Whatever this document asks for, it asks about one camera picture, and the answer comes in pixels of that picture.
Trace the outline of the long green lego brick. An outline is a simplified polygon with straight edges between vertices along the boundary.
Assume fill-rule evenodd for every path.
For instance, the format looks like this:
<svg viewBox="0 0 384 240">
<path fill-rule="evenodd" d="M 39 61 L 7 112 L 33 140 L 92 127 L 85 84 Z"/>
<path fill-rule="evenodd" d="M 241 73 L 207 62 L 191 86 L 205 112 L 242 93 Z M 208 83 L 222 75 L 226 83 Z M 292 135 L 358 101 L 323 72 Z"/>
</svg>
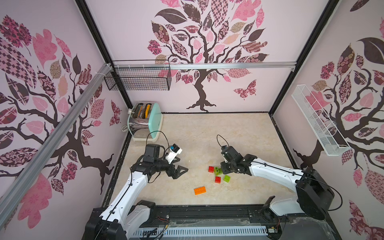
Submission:
<svg viewBox="0 0 384 240">
<path fill-rule="evenodd" d="M 219 176 L 219 175 L 223 174 L 223 171 L 221 168 L 214 167 L 214 174 L 215 174 L 215 176 Z"/>
</svg>

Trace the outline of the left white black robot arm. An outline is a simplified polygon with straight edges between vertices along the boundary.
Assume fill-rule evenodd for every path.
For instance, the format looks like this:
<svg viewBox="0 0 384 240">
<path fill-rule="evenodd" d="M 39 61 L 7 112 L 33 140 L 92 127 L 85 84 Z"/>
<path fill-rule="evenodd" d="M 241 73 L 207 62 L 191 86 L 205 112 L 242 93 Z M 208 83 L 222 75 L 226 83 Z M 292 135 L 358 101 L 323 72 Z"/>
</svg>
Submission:
<svg viewBox="0 0 384 240">
<path fill-rule="evenodd" d="M 82 237 L 83 240 L 128 240 L 134 232 L 150 219 L 153 202 L 141 201 L 134 204 L 140 192 L 150 183 L 155 173 L 165 172 L 177 179 L 188 169 L 175 166 L 182 149 L 173 144 L 165 148 L 147 144 L 145 153 L 132 165 L 131 173 L 124 187 L 115 199 L 97 217 L 90 217 Z"/>
</svg>

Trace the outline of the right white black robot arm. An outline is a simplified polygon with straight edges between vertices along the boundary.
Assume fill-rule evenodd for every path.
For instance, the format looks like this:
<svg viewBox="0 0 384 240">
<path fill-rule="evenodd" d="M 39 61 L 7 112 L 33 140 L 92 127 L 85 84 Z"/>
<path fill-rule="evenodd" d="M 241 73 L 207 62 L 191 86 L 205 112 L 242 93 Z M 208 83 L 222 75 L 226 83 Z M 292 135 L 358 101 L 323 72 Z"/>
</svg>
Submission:
<svg viewBox="0 0 384 240">
<path fill-rule="evenodd" d="M 268 198 L 260 211 L 267 222 L 291 214 L 305 214 L 321 221 L 326 218 L 335 193 L 316 170 L 286 168 L 250 154 L 243 157 L 232 146 L 222 146 L 221 155 L 224 158 L 221 168 L 225 175 L 236 173 L 260 177 L 293 191 L 287 199 Z"/>
</svg>

